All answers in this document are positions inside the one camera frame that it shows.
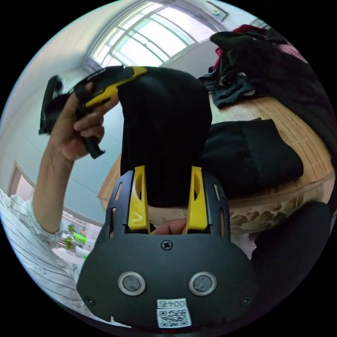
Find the striped shirt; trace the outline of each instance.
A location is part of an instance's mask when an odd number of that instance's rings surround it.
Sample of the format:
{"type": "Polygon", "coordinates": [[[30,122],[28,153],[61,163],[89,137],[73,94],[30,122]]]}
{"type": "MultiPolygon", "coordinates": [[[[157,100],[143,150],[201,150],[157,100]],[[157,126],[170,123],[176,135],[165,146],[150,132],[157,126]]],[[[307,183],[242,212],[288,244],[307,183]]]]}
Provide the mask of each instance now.
{"type": "Polygon", "coordinates": [[[46,294],[92,319],[106,324],[126,326],[115,322],[113,318],[109,323],[94,316],[80,298],[76,283],[81,265],[69,264],[52,251],[65,232],[63,224],[55,234],[46,232],[35,218],[32,199],[24,201],[18,196],[8,197],[2,190],[0,190],[0,214],[17,258],[46,294]]]}

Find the hand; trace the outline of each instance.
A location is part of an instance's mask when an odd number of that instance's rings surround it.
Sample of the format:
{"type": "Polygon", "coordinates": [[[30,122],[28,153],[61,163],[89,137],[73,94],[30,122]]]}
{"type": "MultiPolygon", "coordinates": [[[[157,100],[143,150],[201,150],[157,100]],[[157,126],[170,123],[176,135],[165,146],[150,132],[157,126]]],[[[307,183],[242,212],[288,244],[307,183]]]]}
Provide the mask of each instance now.
{"type": "Polygon", "coordinates": [[[162,223],[156,228],[152,235],[180,235],[186,234],[186,219],[176,219],[162,223]]]}
{"type": "MultiPolygon", "coordinates": [[[[86,86],[88,92],[93,88],[92,83],[86,86]]],[[[100,142],[104,136],[104,115],[118,104],[118,96],[93,110],[92,113],[76,121],[78,98],[72,93],[60,113],[50,135],[49,145],[69,161],[75,161],[88,154],[85,143],[80,137],[96,136],[100,142]]]]}

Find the pile of clothes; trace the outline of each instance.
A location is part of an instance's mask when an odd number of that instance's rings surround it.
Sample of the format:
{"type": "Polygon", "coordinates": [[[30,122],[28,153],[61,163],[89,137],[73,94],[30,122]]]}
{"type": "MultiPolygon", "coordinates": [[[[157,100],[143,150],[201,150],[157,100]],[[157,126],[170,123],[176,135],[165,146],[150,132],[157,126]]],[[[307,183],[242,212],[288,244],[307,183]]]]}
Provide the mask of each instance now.
{"type": "MultiPolygon", "coordinates": [[[[319,79],[298,50],[273,28],[250,25],[216,33],[210,40],[218,46],[219,58],[199,81],[211,93],[214,104],[221,109],[247,99],[274,97],[322,139],[336,171],[334,110],[319,79]]],[[[337,209],[336,186],[329,204],[333,211],[337,209]]]]}

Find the yellow and black tool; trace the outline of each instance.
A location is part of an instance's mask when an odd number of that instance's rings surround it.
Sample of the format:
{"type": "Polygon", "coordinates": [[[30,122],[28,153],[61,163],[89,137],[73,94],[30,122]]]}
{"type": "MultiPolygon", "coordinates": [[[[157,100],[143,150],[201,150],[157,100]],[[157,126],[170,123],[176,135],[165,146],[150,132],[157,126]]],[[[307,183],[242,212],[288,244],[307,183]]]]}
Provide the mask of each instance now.
{"type": "Polygon", "coordinates": [[[249,259],[230,240],[219,180],[193,166],[186,235],[150,235],[145,169],[136,167],[115,184],[77,283],[88,309],[107,322],[113,317],[152,332],[242,316],[259,286],[249,259]]]}
{"type": "MultiPolygon", "coordinates": [[[[47,84],[41,109],[39,134],[49,134],[72,92],[75,92],[80,100],[79,109],[76,112],[77,120],[92,112],[92,110],[110,100],[117,94],[118,88],[139,76],[145,74],[145,67],[106,67],[86,77],[75,85],[68,93],[62,94],[64,81],[59,76],[53,76],[47,84]],[[93,83],[93,90],[88,93],[85,90],[87,83],[93,83]]],[[[84,138],[86,147],[93,159],[104,153],[95,137],[84,138]]]]}

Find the white striped sleeve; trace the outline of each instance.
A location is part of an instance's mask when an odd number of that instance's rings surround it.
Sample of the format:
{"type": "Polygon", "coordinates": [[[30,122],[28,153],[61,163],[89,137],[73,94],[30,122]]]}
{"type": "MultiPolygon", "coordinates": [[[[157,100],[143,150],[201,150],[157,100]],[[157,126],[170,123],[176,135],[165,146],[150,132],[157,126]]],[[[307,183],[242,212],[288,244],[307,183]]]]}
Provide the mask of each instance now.
{"type": "Polygon", "coordinates": [[[7,196],[0,190],[0,203],[2,204],[3,217],[6,217],[6,210],[12,213],[20,222],[20,226],[26,227],[32,236],[29,240],[33,240],[32,244],[44,253],[50,254],[54,257],[52,249],[58,244],[64,228],[62,224],[58,232],[51,234],[45,231],[37,221],[33,211],[33,198],[24,201],[19,196],[7,196]]]}

